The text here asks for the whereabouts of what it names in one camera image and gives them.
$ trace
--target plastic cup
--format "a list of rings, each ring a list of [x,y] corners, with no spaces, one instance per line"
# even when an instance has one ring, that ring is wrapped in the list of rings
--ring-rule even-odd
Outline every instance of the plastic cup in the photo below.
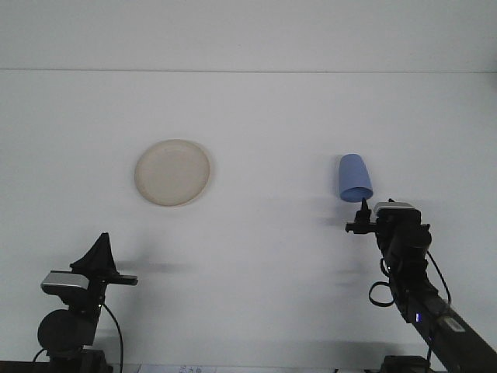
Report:
[[[360,155],[347,154],[340,159],[339,192],[347,202],[361,202],[373,196],[370,176]]]

